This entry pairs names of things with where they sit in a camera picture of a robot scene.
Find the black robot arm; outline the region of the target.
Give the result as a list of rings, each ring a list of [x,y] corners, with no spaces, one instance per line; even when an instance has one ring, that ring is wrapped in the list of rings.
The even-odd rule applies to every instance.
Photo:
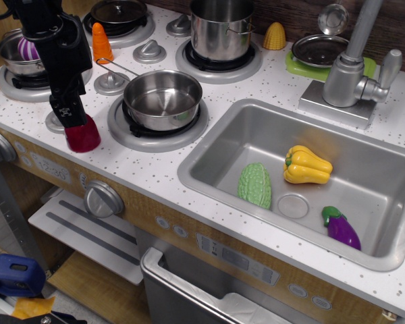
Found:
[[[65,13],[61,1],[6,1],[22,34],[34,43],[47,71],[51,107],[65,128],[87,123],[81,96],[82,73],[92,68],[84,27],[78,16]]]

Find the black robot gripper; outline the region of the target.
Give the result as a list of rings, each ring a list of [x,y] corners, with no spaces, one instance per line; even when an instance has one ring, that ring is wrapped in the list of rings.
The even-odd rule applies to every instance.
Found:
[[[92,68],[84,28],[78,16],[37,12],[35,45],[49,77],[52,110],[64,128],[83,126],[86,113],[82,74]]]

